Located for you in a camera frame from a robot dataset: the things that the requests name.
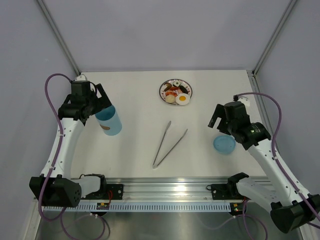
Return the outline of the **blue cylindrical lunch container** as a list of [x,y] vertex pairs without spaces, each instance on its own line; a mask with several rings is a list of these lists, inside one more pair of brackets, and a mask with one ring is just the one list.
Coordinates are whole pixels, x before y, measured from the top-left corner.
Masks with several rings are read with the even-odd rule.
[[122,130],[122,123],[114,105],[95,114],[100,127],[108,136],[115,136]]

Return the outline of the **toy fried egg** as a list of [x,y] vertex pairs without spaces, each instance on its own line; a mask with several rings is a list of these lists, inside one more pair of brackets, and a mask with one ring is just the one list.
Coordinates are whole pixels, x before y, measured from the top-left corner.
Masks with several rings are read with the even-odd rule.
[[178,94],[175,97],[175,102],[180,106],[184,106],[184,105],[187,105],[190,102],[190,99],[191,98],[190,98],[189,94],[181,93],[181,94]]

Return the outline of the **dark toy seaweed piece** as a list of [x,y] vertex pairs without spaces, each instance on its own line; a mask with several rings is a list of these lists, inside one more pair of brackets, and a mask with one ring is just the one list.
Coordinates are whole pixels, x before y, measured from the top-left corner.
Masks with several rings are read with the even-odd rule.
[[190,95],[190,91],[188,91],[188,89],[183,85],[180,85],[179,89],[181,90],[182,93]]

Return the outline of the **round beige toy bun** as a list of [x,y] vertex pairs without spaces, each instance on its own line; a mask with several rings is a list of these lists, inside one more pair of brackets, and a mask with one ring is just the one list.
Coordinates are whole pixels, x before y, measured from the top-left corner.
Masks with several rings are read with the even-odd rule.
[[174,95],[169,94],[165,97],[165,102],[169,104],[174,104],[176,102],[176,97]]

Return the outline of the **metal tongs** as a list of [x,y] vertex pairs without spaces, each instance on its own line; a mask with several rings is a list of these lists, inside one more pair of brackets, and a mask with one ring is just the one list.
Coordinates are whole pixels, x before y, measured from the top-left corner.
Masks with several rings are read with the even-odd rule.
[[157,169],[170,156],[186,137],[188,131],[188,128],[175,125],[171,120],[165,125],[152,160],[153,170]]

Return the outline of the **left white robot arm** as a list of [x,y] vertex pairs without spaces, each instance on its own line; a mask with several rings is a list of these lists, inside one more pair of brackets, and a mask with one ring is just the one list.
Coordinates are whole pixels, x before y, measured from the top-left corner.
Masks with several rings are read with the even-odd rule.
[[90,173],[72,179],[71,167],[87,120],[111,105],[101,84],[86,80],[71,83],[71,93],[58,109],[58,128],[49,158],[40,175],[29,181],[41,207],[74,208],[86,196],[103,199],[108,194],[104,175]]

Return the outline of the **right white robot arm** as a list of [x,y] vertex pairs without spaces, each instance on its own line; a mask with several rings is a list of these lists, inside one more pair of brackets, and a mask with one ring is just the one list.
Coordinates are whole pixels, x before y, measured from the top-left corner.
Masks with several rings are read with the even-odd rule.
[[245,197],[269,212],[275,226],[283,233],[299,228],[320,212],[319,194],[311,194],[293,175],[282,157],[272,148],[271,135],[260,122],[252,123],[246,106],[240,101],[217,104],[208,127],[224,136],[232,136],[258,162],[274,187],[274,192],[255,183],[244,172],[227,179],[221,189],[211,185],[211,194],[240,200]]

